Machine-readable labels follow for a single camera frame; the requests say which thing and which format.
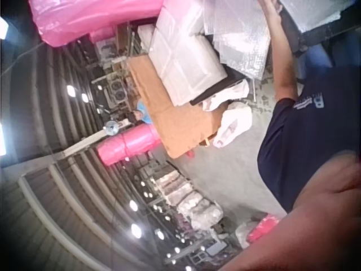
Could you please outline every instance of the ceiling light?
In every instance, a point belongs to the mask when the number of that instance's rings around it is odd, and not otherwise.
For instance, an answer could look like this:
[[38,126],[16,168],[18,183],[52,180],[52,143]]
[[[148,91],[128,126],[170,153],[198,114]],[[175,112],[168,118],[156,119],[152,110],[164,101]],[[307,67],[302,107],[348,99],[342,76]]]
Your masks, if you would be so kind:
[[0,156],[6,155],[4,134],[2,131],[2,125],[0,123]]
[[8,29],[9,29],[9,24],[3,18],[0,17],[0,38],[2,40],[5,40]]
[[84,101],[85,103],[89,103],[89,98],[88,98],[88,96],[87,96],[85,93],[82,93],[82,94],[81,94],[81,98],[83,99],[83,101]]
[[156,234],[158,235],[159,239],[164,240],[164,234],[161,230],[156,230]]
[[138,210],[138,205],[133,200],[130,201],[129,206],[134,212]]
[[138,239],[142,237],[142,230],[137,224],[131,225],[131,233],[133,233],[133,235]]
[[68,95],[70,97],[75,97],[75,88],[73,86],[67,85]]

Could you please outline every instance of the blue shirt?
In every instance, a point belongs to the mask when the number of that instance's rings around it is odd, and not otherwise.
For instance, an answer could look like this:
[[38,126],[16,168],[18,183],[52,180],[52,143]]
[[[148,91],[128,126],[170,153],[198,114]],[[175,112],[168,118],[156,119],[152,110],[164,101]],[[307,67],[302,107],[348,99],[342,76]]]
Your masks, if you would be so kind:
[[146,106],[144,105],[144,103],[142,102],[142,100],[138,101],[137,104],[137,110],[139,110],[141,113],[143,113],[143,117],[142,120],[147,123],[147,124],[153,124],[153,121],[148,113],[148,110],[146,108]]
[[298,101],[280,100],[258,154],[258,169],[290,212],[316,171],[343,151],[360,155],[360,68],[307,79]]

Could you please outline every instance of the worker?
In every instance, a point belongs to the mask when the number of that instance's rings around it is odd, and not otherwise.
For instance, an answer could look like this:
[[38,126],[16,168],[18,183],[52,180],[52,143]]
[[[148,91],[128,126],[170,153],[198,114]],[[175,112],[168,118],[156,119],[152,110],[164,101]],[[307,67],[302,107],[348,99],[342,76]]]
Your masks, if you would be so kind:
[[141,99],[137,102],[137,109],[133,110],[127,115],[130,123],[137,123],[138,121],[144,121],[147,124],[153,124],[153,121],[148,113],[146,106]]
[[361,270],[359,52],[351,65],[311,69],[298,96],[280,6],[258,1],[271,34],[277,101],[258,167],[288,215],[222,270]]

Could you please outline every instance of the cardboard box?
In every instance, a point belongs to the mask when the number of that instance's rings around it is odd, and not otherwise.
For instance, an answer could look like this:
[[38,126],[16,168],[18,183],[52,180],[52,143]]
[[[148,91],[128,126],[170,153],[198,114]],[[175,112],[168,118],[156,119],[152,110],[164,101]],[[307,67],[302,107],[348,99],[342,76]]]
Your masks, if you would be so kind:
[[225,104],[213,112],[204,112],[201,106],[189,103],[175,107],[148,55],[129,59],[128,66],[171,158],[180,157],[217,132],[226,110]]

